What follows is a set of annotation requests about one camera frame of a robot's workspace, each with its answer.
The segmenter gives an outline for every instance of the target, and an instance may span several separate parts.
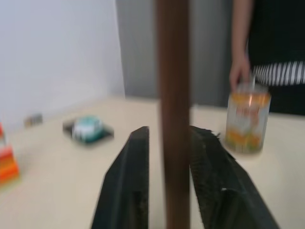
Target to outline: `table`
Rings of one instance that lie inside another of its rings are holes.
[[[131,131],[150,127],[150,229],[165,228],[159,103],[156,100],[109,98],[9,136],[21,170],[21,181],[0,190],[3,229],[90,228],[105,172]],[[192,124],[224,130],[226,110],[193,107]],[[96,115],[114,128],[115,138],[83,147],[62,132],[62,123]],[[271,114],[263,151],[235,156],[250,174],[262,198],[283,229],[305,227],[305,119]],[[191,228],[201,229],[196,195],[191,186]]]

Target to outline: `brown rod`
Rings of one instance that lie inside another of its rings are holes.
[[[167,229],[190,228],[189,1],[156,0]]]

